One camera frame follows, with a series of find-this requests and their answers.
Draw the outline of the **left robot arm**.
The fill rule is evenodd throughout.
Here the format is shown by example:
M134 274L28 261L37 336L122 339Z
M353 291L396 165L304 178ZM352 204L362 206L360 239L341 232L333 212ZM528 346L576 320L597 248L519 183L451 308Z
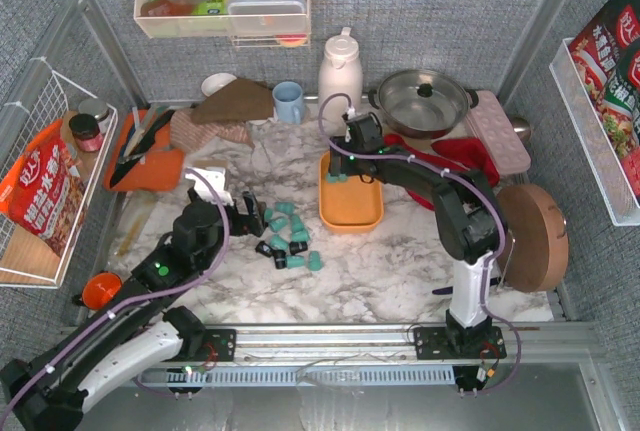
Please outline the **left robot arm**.
M74 430L122 383L162 361L232 358L175 301L210 273L232 236L261 236L266 206L249 191L245 212L218 207L194 189L189 204L114 297L57 346L1 370L7 410L27 430Z

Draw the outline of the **orange storage basket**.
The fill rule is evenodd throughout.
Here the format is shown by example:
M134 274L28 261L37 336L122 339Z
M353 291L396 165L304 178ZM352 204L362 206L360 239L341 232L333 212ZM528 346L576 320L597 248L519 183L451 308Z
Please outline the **orange storage basket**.
M346 181L329 181L330 153L319 162L319 216L336 234L364 234L377 227L384 217L383 188L380 182L365 183L358 176Z

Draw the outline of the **tan felt coaster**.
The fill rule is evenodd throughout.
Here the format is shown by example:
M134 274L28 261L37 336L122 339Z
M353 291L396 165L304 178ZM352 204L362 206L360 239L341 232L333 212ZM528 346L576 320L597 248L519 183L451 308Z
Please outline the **tan felt coaster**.
M213 167L226 169L228 166L228 162L224 159L208 158L208 159L194 160L192 162L192 166L196 168L202 168L202 169L208 169Z

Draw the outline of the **red cloth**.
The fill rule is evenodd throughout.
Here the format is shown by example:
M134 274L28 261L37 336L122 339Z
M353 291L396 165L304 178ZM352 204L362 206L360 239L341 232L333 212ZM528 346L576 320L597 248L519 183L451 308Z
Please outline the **red cloth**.
M488 151L475 137L441 139L431 141L426 146L416 147L415 141L403 138L399 134L388 133L384 136L384 143L385 148L400 147L436 167L449 168L452 171L481 170L491 187L495 187L500 181L500 175Z

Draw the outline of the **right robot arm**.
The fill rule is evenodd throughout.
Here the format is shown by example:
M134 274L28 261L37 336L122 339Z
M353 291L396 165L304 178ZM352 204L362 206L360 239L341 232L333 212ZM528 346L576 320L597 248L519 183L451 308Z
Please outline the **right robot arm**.
M457 354L489 338L494 318L487 307L490 274L505 245L506 221L484 173L439 168L398 145L387 145L377 117L346 121L340 136L326 136L329 173L368 177L410 191L434 208L438 237L454 260L446 336Z

